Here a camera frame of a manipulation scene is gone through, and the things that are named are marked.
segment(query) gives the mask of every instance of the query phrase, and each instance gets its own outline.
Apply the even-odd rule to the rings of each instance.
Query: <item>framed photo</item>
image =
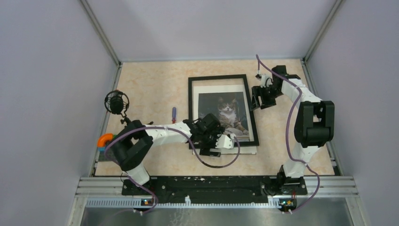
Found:
[[[254,113],[249,110],[247,75],[191,77],[188,83],[190,120],[212,113],[225,134],[236,135],[241,147],[259,146]]]

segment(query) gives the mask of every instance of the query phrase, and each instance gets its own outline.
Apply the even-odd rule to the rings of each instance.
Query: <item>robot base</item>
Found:
[[[160,176],[151,177],[143,186],[156,194],[159,203],[184,203],[190,196],[192,203],[267,203],[268,195],[306,195],[303,178],[276,176]],[[124,180],[122,195],[148,196],[148,193]]]

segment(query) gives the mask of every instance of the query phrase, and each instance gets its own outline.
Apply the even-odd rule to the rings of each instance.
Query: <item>gray wall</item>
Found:
[[[399,1],[346,1],[310,61],[335,103],[336,151],[372,225],[398,225]]]
[[[65,225],[116,67],[77,0],[0,3],[0,225]]]
[[[122,61],[303,57],[335,0],[89,0]]]

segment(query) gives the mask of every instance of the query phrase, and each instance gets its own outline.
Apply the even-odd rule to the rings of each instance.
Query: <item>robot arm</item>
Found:
[[[198,142],[200,154],[201,152],[209,153],[209,150],[213,148],[232,149],[234,147],[234,135],[224,135],[224,127],[220,125],[219,120],[212,114],[206,115],[203,119],[195,121],[183,120],[170,125],[143,125],[139,120],[131,121],[112,140],[142,127],[157,127],[159,129],[134,132],[110,147],[120,168],[140,185],[150,180],[150,176],[142,162],[150,148],[164,144],[187,142],[185,136],[172,131],[173,129],[184,133],[194,143]]]
[[[310,162],[312,156],[334,135],[334,103],[323,101],[302,83],[300,79],[289,79],[296,87],[283,81],[281,92],[294,102],[299,87],[301,99],[296,104],[298,116],[295,122],[294,135],[297,143],[291,151],[294,159]],[[303,177],[306,166],[290,158],[283,165],[285,176],[291,178]]]
[[[298,116],[294,127],[297,143],[291,150],[291,154],[294,159],[308,163],[312,156],[334,136],[334,103],[323,101],[311,93],[299,76],[287,74],[285,66],[276,66],[272,70],[286,77],[295,86],[275,75],[269,77],[266,74],[258,74],[256,77],[261,81],[261,85],[252,88],[251,110],[274,106],[276,105],[275,98],[283,94],[294,102],[299,95],[297,89],[299,87],[302,96],[296,104]],[[301,162],[288,159],[280,173],[284,173],[284,178],[300,178],[303,177],[305,167]]]

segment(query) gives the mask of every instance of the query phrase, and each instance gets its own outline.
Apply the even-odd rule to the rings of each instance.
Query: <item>marble-patterned surface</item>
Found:
[[[270,68],[286,65],[289,74],[299,75],[304,82],[305,76],[299,59],[263,60]],[[249,87],[258,85],[255,78],[256,60],[225,61],[176,61],[124,63],[118,89],[130,99],[127,115],[131,120],[139,119],[143,123],[154,121],[155,125],[170,124],[172,107],[177,108],[177,121],[188,118],[188,77],[246,74]],[[223,169],[211,169],[202,165],[187,144],[170,144],[151,149],[144,159],[144,166],[150,175],[275,175],[288,158],[285,145],[285,125],[291,101],[286,96],[277,98],[277,105],[255,111],[260,146],[256,155],[242,155],[237,161]],[[111,115],[107,133],[117,134],[123,125],[120,116]],[[296,117],[290,123],[293,126]],[[295,138],[290,133],[290,144],[294,147]],[[224,165],[234,158],[223,155],[220,158],[202,159],[213,165]],[[310,167],[321,175],[333,175],[331,161],[325,147],[312,158]],[[96,175],[119,176],[120,168],[113,162],[99,162]]]

